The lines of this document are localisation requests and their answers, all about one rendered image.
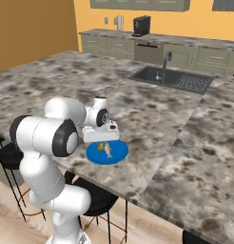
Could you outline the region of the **black coffee machine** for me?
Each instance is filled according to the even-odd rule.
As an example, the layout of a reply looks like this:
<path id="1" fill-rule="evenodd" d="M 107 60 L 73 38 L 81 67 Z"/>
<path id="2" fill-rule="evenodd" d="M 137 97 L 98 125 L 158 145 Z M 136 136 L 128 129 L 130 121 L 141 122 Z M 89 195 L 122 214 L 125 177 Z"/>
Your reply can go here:
<path id="1" fill-rule="evenodd" d="M 133 19 L 133 36 L 140 37 L 150 32 L 150 17 L 148 15 Z"/>

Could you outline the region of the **dark sink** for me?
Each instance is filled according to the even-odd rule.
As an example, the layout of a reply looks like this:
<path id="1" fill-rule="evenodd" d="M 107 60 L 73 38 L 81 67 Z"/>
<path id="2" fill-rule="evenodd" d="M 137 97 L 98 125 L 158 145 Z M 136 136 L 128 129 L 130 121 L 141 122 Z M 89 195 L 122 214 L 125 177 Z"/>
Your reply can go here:
<path id="1" fill-rule="evenodd" d="M 166 69 L 164 79 L 162 68 L 146 66 L 132 74 L 129 79 L 176 90 L 205 94 L 214 76 Z"/>

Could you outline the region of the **blue plate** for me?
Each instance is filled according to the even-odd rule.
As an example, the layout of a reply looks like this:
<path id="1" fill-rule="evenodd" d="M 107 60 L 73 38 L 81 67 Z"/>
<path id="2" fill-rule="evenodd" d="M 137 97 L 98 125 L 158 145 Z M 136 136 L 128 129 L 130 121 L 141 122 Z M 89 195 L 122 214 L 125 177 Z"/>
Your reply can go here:
<path id="1" fill-rule="evenodd" d="M 90 143 L 86 150 L 88 160 L 98 165 L 113 165 L 123 161 L 128 155 L 128 146 L 122 140 L 106 141 L 111 147 L 112 158 L 107 158 L 105 152 L 105 142 Z M 104 144 L 104 150 L 98 151 L 98 143 Z"/>

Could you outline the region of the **green wall cupboards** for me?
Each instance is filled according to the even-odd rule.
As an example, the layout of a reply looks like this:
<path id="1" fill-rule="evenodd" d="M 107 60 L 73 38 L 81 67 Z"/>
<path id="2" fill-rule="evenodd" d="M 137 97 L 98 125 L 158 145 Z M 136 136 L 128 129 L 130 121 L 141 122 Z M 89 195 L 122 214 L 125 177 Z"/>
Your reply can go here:
<path id="1" fill-rule="evenodd" d="M 92 9 L 187 11 L 190 0 L 89 0 Z"/>

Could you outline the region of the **white kettle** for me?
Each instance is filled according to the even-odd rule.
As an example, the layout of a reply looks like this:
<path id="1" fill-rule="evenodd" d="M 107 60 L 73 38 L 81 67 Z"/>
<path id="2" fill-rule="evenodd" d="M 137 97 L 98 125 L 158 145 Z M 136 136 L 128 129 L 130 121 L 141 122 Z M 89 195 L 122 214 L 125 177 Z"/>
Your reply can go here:
<path id="1" fill-rule="evenodd" d="M 116 26 L 118 31 L 121 31 L 124 25 L 124 17 L 122 15 L 117 15 L 114 18 L 114 25 Z"/>

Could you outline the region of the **dishwasher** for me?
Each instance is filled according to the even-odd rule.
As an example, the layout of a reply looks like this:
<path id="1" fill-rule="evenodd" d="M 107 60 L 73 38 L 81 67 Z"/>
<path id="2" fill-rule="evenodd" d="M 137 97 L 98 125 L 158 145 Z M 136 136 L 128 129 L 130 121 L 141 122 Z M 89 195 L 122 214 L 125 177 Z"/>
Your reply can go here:
<path id="1" fill-rule="evenodd" d="M 134 47 L 134 60 L 161 65 L 164 45 L 150 41 L 137 41 Z"/>

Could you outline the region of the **dark wall cupboard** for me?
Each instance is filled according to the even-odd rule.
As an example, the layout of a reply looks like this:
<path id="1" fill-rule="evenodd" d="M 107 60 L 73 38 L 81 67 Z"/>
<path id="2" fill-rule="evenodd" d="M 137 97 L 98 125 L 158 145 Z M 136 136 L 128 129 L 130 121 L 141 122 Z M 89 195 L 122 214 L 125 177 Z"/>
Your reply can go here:
<path id="1" fill-rule="evenodd" d="M 214 0 L 212 9 L 215 11 L 234 11 L 234 0 Z"/>

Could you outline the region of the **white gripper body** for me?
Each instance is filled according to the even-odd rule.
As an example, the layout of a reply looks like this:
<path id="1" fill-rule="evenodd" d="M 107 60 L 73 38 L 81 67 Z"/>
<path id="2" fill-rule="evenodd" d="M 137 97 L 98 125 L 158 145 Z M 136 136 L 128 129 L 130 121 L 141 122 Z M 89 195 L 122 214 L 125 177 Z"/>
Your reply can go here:
<path id="1" fill-rule="evenodd" d="M 82 129 L 84 142 L 105 142 L 118 140 L 120 138 L 118 130 L 110 130 L 108 132 L 96 131 L 90 126 L 85 126 Z"/>

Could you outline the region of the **black bar stool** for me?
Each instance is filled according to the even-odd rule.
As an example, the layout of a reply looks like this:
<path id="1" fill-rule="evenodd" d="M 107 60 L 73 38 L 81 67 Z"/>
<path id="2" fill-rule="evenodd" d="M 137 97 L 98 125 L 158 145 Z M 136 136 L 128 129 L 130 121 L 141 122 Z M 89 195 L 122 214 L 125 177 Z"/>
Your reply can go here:
<path id="1" fill-rule="evenodd" d="M 23 216 L 24 220 L 26 220 L 27 216 L 34 216 L 34 214 L 23 212 L 21 203 L 24 204 L 24 207 L 27 207 L 27 205 L 24 200 L 24 194 L 21 193 L 21 190 L 19 188 L 19 185 L 17 183 L 15 174 L 14 174 L 14 171 L 19 169 L 20 162 L 23 158 L 23 153 L 12 142 L 8 143 L 7 145 L 3 145 L 4 141 L 5 141 L 5 138 L 0 136 L 0 165 L 2 166 L 4 174 L 9 182 L 9 186 L 11 188 L 11 191 L 12 191 L 15 201 L 17 203 L 18 210 L 21 213 L 21 215 Z M 9 178 L 7 171 L 10 171 L 10 173 L 12 175 L 15 186 L 17 188 L 17 192 L 19 192 L 19 197 L 17 197 L 17 195 L 15 193 L 15 190 L 11 184 L 11 180 Z M 46 220 L 43 209 L 41 209 L 38 213 L 35 213 L 35 215 L 38 215 L 38 214 L 41 214 L 43 216 L 44 220 Z"/>
<path id="2" fill-rule="evenodd" d="M 66 183 L 88 190 L 91 196 L 91 204 L 88 211 L 85 213 L 85 216 L 98 218 L 102 214 L 107 214 L 107 230 L 110 231 L 110 225 L 112 222 L 110 221 L 109 211 L 118 200 L 118 196 L 88 182 L 82 177 L 78 177 L 76 180 L 73 180 L 74 176 L 74 173 L 66 171 Z"/>

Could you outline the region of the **grey tap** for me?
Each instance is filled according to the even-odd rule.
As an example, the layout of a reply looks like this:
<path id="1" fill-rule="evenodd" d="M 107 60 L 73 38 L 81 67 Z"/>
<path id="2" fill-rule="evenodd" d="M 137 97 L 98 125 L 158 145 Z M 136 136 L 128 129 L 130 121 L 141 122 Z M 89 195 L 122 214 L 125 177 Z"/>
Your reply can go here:
<path id="1" fill-rule="evenodd" d="M 163 59 L 163 69 L 162 69 L 162 83 L 165 83 L 165 77 L 166 77 L 166 66 L 167 62 L 172 60 L 172 52 L 167 51 L 165 53 L 164 59 Z"/>

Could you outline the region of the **green base cupboards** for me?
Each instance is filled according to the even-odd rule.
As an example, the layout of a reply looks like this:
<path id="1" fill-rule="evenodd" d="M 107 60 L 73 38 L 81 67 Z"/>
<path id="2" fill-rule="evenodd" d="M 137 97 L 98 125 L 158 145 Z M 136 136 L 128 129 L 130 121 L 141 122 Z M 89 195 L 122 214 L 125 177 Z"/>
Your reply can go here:
<path id="1" fill-rule="evenodd" d="M 146 34 L 134 37 L 130 31 L 86 30 L 81 32 L 83 52 L 134 60 L 137 41 L 164 45 L 163 58 L 172 52 L 171 68 L 234 76 L 234 41 Z"/>

